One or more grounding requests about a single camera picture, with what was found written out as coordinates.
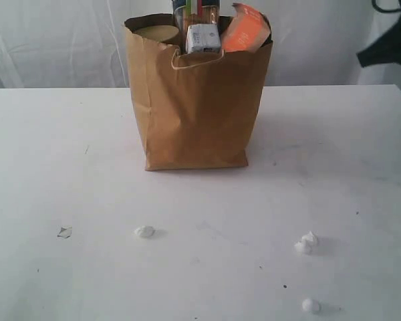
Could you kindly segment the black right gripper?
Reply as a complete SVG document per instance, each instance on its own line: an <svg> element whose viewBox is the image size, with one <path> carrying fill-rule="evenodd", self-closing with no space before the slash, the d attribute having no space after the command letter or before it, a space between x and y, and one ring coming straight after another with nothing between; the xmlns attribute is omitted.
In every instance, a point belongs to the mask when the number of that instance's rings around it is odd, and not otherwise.
<svg viewBox="0 0 401 321"><path fill-rule="evenodd" d="M401 0L395 9L383 9L377 1L372 7L382 14L399 13L397 22L366 49L358 52L357 58L362 68L380 64L401 65Z"/></svg>

